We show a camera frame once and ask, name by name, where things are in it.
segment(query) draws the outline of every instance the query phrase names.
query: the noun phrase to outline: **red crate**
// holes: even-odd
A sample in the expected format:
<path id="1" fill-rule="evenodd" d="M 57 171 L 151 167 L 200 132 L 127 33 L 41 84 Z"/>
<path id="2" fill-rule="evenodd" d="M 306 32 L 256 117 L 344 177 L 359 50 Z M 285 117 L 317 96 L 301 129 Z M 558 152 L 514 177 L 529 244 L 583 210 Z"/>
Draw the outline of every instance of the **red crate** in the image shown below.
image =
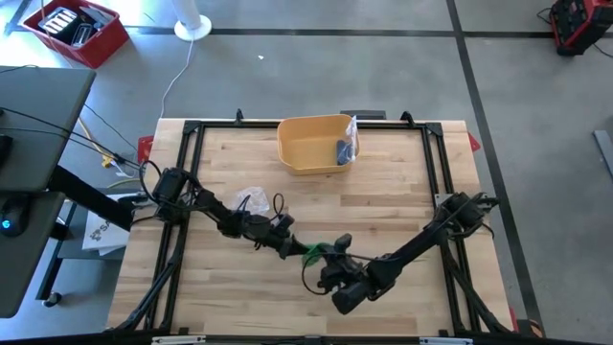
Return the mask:
<path id="1" fill-rule="evenodd" d="M 64 7 L 77 14 L 84 14 L 79 9 L 79 6 L 100 9 L 104 12 L 115 16 L 108 24 L 104 25 L 97 33 L 91 36 L 80 48 L 72 47 L 53 37 L 53 46 L 49 42 L 49 38 L 45 32 L 38 27 L 38 22 L 42 20 L 41 11 L 37 11 L 26 19 L 22 26 L 33 32 L 47 47 L 57 51 L 65 57 L 76 60 L 89 68 L 98 68 L 110 56 L 113 55 L 126 41 L 129 36 L 125 31 L 122 22 L 119 20 L 119 15 L 103 6 L 90 3 L 84 0 L 54 0 L 47 4 L 45 14 L 53 12 L 58 7 Z"/>

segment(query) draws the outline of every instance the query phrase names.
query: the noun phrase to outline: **red equipment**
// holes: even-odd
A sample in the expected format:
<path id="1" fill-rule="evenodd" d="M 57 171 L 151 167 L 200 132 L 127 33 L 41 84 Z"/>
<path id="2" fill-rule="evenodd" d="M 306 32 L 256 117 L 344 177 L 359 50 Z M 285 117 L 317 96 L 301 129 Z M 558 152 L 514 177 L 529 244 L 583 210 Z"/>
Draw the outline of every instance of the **red equipment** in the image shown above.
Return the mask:
<path id="1" fill-rule="evenodd" d="M 51 36 L 52 44 L 47 34 L 38 27 L 38 23 L 44 20 L 40 10 L 34 12 L 23 22 L 22 26 L 24 28 L 33 32 L 47 47 L 56 50 L 65 57 L 76 60 L 89 68 L 98 68 L 129 40 L 122 22 L 119 20 L 119 15 L 115 11 L 86 0 L 53 0 L 45 5 L 45 14 L 53 13 L 58 7 L 69 9 L 78 15 L 84 14 L 80 11 L 79 7 L 92 7 L 109 13 L 114 17 L 80 47 L 73 47 Z"/>
<path id="2" fill-rule="evenodd" d="M 557 0 L 549 12 L 557 53 L 582 55 L 613 24 L 611 0 Z"/>

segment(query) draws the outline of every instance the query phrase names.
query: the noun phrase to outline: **paper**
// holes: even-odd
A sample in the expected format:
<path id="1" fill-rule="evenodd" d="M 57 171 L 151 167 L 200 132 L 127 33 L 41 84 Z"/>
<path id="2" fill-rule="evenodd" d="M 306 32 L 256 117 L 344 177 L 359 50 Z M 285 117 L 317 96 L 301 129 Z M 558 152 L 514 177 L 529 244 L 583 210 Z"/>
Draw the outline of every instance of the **paper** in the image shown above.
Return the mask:
<path id="1" fill-rule="evenodd" d="M 108 195 L 113 200 L 135 194 Z M 83 250 L 99 250 L 101 255 L 124 247 L 127 244 L 129 233 L 119 226 L 100 218 L 93 212 L 87 214 Z"/>
<path id="2" fill-rule="evenodd" d="M 100 256 L 104 256 L 106 254 L 109 254 L 111 252 L 114 252 L 117 249 L 121 249 L 125 247 L 125 245 L 118 245 L 118 246 L 114 246 L 114 247 L 108 247 L 108 248 L 103 248 L 103 249 L 98 249 L 98 254 L 100 254 Z"/>

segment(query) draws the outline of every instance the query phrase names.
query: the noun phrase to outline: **computer mouse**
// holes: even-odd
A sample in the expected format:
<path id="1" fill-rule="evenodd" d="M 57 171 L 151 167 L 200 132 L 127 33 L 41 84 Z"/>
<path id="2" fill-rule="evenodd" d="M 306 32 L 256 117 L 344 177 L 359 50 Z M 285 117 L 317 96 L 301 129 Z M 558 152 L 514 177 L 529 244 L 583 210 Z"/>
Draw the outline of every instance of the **computer mouse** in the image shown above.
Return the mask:
<path id="1" fill-rule="evenodd" d="M 30 215 L 29 195 L 12 195 L 0 209 L 0 233 L 7 237 L 17 237 L 28 228 Z"/>

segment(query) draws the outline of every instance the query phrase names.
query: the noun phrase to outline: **clear plastic bag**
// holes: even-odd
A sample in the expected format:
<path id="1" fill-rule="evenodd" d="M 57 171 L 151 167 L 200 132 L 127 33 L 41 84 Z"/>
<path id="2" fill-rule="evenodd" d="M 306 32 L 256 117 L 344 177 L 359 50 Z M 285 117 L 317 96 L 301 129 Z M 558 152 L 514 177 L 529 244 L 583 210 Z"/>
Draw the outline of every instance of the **clear plastic bag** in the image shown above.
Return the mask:
<path id="1" fill-rule="evenodd" d="M 237 193 L 230 205 L 233 210 L 249 211 L 252 215 L 264 216 L 270 210 L 268 198 L 262 187 L 248 187 Z"/>
<path id="2" fill-rule="evenodd" d="M 352 117 L 352 121 L 345 129 L 345 140 L 336 143 L 336 163 L 345 165 L 355 161 L 355 146 L 357 145 L 357 119 Z"/>

